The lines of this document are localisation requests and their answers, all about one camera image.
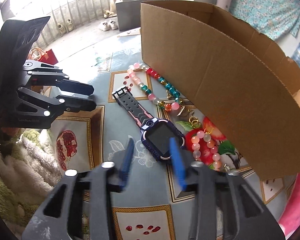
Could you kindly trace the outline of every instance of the kids smartwatch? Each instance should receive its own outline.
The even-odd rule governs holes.
[[[179,147],[184,147],[183,133],[172,122],[153,117],[138,103],[126,86],[120,87],[112,95],[140,128],[141,142],[156,160],[170,159],[170,138],[174,138]]]

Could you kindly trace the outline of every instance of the pink fabric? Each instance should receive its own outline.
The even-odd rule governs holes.
[[[297,175],[290,199],[279,219],[279,224],[286,239],[300,226],[300,173]]]

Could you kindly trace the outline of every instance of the cardboard box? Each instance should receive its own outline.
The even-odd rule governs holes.
[[[300,68],[211,4],[141,4],[142,58],[222,131],[260,179],[300,172]]]

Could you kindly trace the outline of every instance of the black watch strap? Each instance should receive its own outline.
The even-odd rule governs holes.
[[[140,128],[144,126],[148,120],[154,118],[138,103],[126,86],[118,88],[112,92],[112,95],[118,104],[131,114],[137,126]]]

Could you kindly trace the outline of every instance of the watch face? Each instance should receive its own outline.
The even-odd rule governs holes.
[[[170,156],[170,138],[175,138],[179,147],[181,147],[183,143],[182,138],[171,129],[166,122],[157,122],[154,127],[146,132],[145,137],[147,141],[151,142],[157,148],[161,153],[160,155],[164,158]]]

